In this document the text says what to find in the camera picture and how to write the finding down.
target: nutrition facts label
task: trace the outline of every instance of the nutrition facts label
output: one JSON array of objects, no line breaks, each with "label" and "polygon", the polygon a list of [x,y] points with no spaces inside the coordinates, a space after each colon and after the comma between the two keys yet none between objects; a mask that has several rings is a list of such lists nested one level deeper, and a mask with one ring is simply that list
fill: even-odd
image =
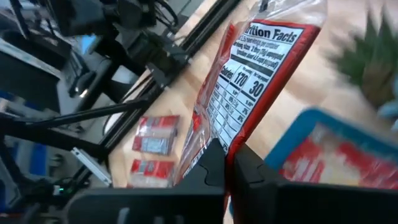
[{"label": "nutrition facts label", "polygon": [[207,107],[226,153],[302,32],[252,22],[233,44]]}]

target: blue tray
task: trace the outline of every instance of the blue tray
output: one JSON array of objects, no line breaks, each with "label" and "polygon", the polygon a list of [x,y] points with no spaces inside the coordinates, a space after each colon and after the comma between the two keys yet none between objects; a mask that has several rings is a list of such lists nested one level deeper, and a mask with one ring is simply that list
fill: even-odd
[{"label": "blue tray", "polygon": [[[286,158],[305,140],[317,124],[326,126],[331,131],[339,133],[344,138],[349,139],[357,145],[366,143],[367,151],[377,152],[377,154],[381,156],[387,156],[395,160],[398,164],[397,145],[375,138],[373,135],[342,120],[338,120],[316,108],[310,108],[296,118],[276,146],[264,159],[264,162],[275,170],[281,169]],[[229,210],[231,214],[233,214],[232,206],[229,206]]]}]

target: red packet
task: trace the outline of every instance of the red packet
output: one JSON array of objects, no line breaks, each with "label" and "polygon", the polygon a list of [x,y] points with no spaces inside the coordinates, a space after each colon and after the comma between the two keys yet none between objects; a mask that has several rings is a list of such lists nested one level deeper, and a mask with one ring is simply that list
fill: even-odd
[{"label": "red packet", "polygon": [[169,155],[177,135],[180,116],[142,117],[132,150]]},{"label": "red packet", "polygon": [[130,187],[170,187],[174,162],[136,159],[130,171]]}]

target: plastic bag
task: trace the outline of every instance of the plastic bag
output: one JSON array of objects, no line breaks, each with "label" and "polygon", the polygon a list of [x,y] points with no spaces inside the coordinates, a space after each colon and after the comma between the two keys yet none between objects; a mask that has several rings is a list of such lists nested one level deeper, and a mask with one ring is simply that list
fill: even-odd
[{"label": "plastic bag", "polygon": [[130,171],[130,187],[166,188],[172,184],[175,163],[172,161],[135,159]]},{"label": "plastic bag", "polygon": [[291,153],[279,171],[299,182],[398,189],[398,165],[361,149],[322,125]]},{"label": "plastic bag", "polygon": [[224,33],[193,109],[174,184],[213,138],[223,145],[228,178],[234,153],[282,91],[326,18],[324,0],[270,1],[262,12],[260,6]]},{"label": "plastic bag", "polygon": [[169,155],[172,151],[180,116],[142,117],[132,150]]}]

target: plastic wrapper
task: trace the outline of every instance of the plastic wrapper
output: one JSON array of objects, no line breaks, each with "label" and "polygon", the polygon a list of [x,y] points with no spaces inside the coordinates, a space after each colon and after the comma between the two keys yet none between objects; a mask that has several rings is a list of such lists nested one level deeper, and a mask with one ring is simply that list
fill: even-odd
[{"label": "plastic wrapper", "polygon": [[326,19],[324,0],[269,1],[263,9],[259,2],[246,21],[230,24],[224,33],[193,109],[174,184],[194,168],[213,138],[226,154],[228,184],[235,152],[282,91]]},{"label": "plastic wrapper", "polygon": [[172,161],[135,159],[130,171],[129,187],[170,187],[174,165]]},{"label": "plastic wrapper", "polygon": [[177,135],[180,116],[142,117],[132,150],[169,155]]},{"label": "plastic wrapper", "polygon": [[291,181],[398,189],[398,165],[371,151],[318,125],[279,172]]}]

